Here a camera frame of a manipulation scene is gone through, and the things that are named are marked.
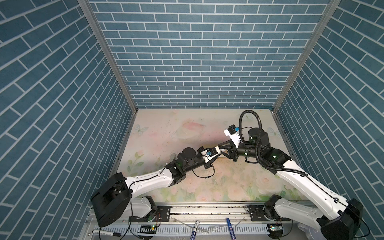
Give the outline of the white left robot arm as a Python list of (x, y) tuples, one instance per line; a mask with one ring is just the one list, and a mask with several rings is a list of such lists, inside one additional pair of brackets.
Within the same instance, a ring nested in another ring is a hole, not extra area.
[(136, 177), (125, 177), (122, 173), (112, 175), (91, 196), (98, 226), (109, 226), (123, 215), (152, 218), (157, 211), (155, 202), (150, 196), (139, 196), (177, 185), (186, 179), (187, 172), (201, 166), (212, 167), (220, 154), (219, 147), (200, 148), (197, 152), (185, 148), (161, 170)]

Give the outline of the brown paper envelope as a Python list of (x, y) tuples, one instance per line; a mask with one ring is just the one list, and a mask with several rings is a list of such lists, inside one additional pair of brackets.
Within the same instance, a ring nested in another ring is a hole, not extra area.
[(218, 161), (218, 160), (231, 161), (232, 159), (228, 159), (228, 158), (226, 158), (226, 157), (224, 157), (224, 156), (219, 156), (216, 160), (217, 160), (217, 161)]

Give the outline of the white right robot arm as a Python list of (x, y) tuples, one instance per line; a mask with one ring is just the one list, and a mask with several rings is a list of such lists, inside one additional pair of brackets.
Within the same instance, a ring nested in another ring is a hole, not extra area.
[(314, 205), (310, 208), (273, 195), (264, 203), (265, 217), (271, 221), (287, 218), (307, 225), (327, 240), (356, 238), (363, 222), (364, 207), (356, 199), (346, 199), (333, 192), (306, 173), (283, 151), (270, 145), (258, 146), (257, 129), (251, 129), (249, 141), (243, 141), (240, 129), (234, 125), (224, 131), (229, 141), (219, 144), (217, 151), (227, 150), (227, 158), (236, 161), (239, 156), (255, 158), (258, 164), (275, 176), (285, 180), (307, 197)]

